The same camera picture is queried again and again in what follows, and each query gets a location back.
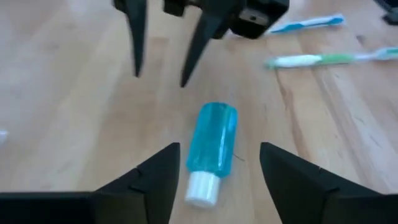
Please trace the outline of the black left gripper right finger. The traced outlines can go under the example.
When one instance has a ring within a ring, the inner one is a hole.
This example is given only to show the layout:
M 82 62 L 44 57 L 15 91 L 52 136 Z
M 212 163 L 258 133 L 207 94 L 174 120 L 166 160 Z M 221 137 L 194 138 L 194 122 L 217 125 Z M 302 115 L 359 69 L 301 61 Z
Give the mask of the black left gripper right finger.
M 269 142 L 262 173 L 282 223 L 397 223 L 397 195 L 381 194 Z

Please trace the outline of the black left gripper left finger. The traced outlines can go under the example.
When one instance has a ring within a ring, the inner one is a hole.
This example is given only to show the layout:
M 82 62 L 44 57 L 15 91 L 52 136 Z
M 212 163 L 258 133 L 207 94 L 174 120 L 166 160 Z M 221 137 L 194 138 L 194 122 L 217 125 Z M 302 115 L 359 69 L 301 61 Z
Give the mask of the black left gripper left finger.
M 1 223 L 168 223 L 179 171 L 173 142 L 95 191 L 4 192 Z

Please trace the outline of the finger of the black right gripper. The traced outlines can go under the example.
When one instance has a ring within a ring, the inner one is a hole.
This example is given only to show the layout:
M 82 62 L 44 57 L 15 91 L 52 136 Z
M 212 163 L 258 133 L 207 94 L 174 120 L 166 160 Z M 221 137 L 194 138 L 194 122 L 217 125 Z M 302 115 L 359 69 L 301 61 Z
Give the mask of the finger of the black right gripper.
M 184 88 L 195 69 L 203 51 L 208 45 L 210 39 L 216 34 L 216 31 L 221 27 L 223 18 L 209 13 L 203 12 L 199 18 L 198 24 L 193 33 L 190 46 L 180 77 L 180 86 Z
M 132 35 L 135 76 L 139 77 L 144 59 L 147 1 L 126 0 L 126 15 Z

